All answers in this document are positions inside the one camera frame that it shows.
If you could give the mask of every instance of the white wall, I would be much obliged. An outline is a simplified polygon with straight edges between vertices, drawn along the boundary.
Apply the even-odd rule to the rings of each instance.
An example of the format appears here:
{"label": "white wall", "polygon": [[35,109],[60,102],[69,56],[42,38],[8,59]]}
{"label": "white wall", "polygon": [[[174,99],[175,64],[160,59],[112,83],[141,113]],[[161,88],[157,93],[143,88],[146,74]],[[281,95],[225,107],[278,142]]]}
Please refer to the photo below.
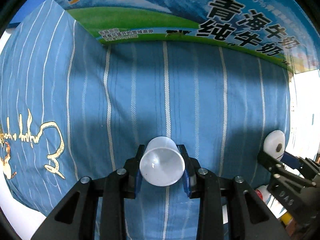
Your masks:
{"label": "white wall", "polygon": [[286,151],[313,159],[320,143],[319,70],[294,75],[289,89],[290,137]]}
{"label": "white wall", "polygon": [[[0,53],[14,29],[8,29],[0,38]],[[8,221],[16,230],[22,240],[30,240],[35,231],[41,225],[45,216],[16,201],[7,186],[4,178],[2,165],[0,165],[0,206]]]}

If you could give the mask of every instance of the white round knob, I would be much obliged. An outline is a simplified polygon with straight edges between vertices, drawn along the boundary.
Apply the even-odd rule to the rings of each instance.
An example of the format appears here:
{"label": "white round knob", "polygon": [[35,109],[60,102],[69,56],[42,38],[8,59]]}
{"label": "white round knob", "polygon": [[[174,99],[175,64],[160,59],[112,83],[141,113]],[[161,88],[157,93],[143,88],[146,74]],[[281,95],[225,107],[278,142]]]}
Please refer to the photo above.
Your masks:
{"label": "white round knob", "polygon": [[280,130],[268,134],[263,143],[263,151],[278,161],[284,154],[285,136]]}

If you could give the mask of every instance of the metal screw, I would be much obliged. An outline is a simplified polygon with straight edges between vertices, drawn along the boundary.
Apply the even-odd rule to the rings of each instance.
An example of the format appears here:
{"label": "metal screw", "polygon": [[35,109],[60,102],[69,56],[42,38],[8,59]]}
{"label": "metal screw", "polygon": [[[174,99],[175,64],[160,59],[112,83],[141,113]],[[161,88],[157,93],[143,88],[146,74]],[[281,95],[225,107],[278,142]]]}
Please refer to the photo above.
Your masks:
{"label": "metal screw", "polygon": [[117,170],[117,173],[118,173],[119,175],[124,175],[126,172],[127,172],[127,170],[124,169],[124,168],[120,168],[120,169]]}
{"label": "metal screw", "polygon": [[90,181],[90,178],[87,177],[87,176],[85,176],[85,177],[82,177],[82,178],[80,179],[80,181],[81,181],[81,183],[86,184],[86,183],[88,183],[88,182]]}
{"label": "metal screw", "polygon": [[199,172],[201,175],[205,175],[205,174],[208,173],[208,170],[205,169],[205,168],[200,168],[200,169],[198,170],[198,172]]}
{"label": "metal screw", "polygon": [[242,182],[244,182],[244,178],[242,178],[241,176],[235,176],[235,181],[237,183],[242,183]]}

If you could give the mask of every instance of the red object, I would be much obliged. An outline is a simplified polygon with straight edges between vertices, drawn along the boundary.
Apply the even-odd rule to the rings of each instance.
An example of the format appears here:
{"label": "red object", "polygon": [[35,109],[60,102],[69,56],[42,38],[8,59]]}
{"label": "red object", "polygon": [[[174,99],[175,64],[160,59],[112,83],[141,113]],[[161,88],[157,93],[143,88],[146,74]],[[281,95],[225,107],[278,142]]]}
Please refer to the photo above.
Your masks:
{"label": "red object", "polygon": [[263,196],[262,196],[262,193],[260,192],[260,190],[256,189],[255,192],[257,193],[259,198],[261,198],[263,200]]}

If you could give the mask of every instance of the blue striped fabric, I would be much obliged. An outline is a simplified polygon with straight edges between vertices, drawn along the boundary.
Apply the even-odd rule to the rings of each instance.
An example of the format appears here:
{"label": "blue striped fabric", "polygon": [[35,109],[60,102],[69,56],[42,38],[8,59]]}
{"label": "blue striped fabric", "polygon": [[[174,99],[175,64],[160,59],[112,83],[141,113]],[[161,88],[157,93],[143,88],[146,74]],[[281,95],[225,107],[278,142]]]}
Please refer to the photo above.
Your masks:
{"label": "blue striped fabric", "polygon": [[[107,176],[157,136],[254,188],[269,179],[256,160],[266,135],[279,129],[288,141],[284,69],[205,44],[102,47],[53,0],[19,25],[0,64],[0,120],[17,172],[8,186],[44,215],[79,178]],[[186,197],[181,181],[144,181],[125,208],[131,240],[195,239],[199,200]]]}

